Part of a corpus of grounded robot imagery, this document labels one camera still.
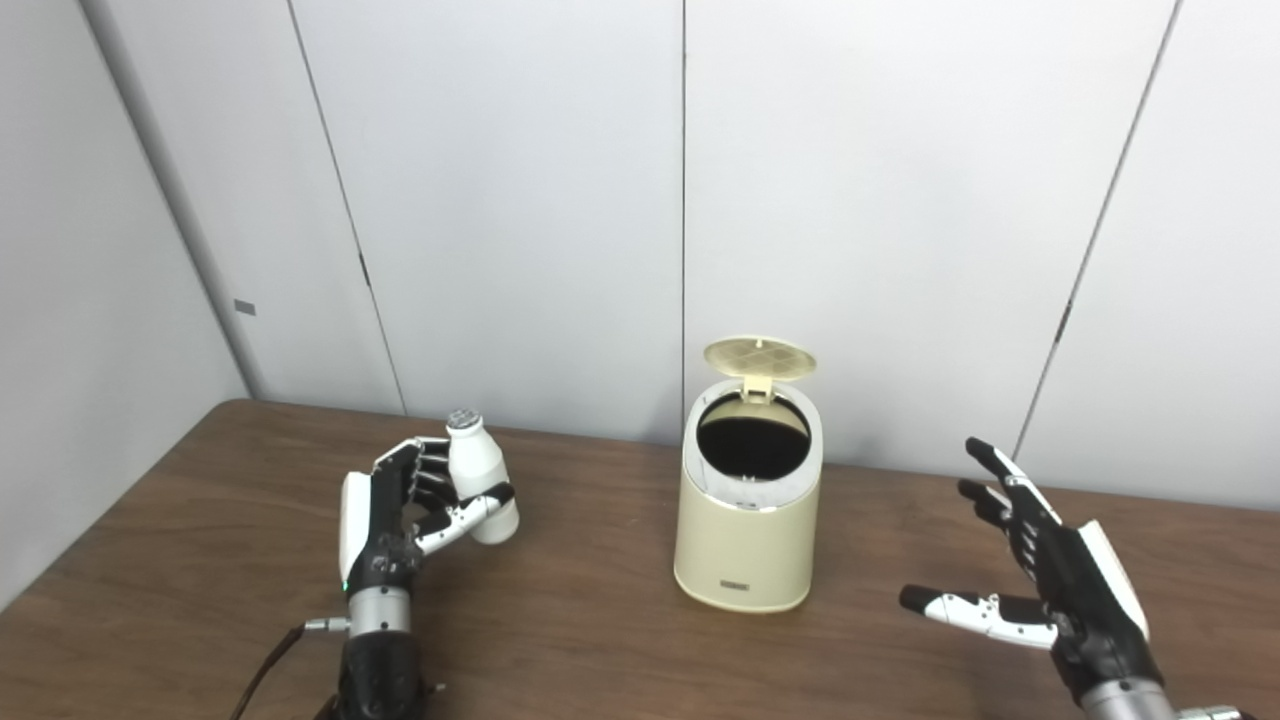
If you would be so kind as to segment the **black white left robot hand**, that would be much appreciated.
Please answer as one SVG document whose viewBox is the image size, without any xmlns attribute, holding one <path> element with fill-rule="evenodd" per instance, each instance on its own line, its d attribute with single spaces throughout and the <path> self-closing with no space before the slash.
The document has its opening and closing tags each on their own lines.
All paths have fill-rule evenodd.
<svg viewBox="0 0 1280 720">
<path fill-rule="evenodd" d="M 445 465 L 451 442 L 411 437 L 340 488 L 340 584 L 348 598 L 378 587 L 410 589 L 426 557 L 467 534 L 497 529 L 516 509 L 504 473 L 461 489 Z"/>
</svg>

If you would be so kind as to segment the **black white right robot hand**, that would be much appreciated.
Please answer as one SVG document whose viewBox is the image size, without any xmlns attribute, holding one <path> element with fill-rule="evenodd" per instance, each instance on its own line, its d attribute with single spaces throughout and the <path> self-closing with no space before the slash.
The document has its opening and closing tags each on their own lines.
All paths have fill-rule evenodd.
<svg viewBox="0 0 1280 720">
<path fill-rule="evenodd" d="M 1070 527 L 1001 450 L 970 437 L 970 457 L 1000 483 L 961 479 L 960 496 L 997 528 L 1036 596 L 978 594 L 904 585 L 910 612 L 995 641 L 1046 651 L 1088 719 L 1172 719 L 1137 592 L 1096 520 Z"/>
</svg>

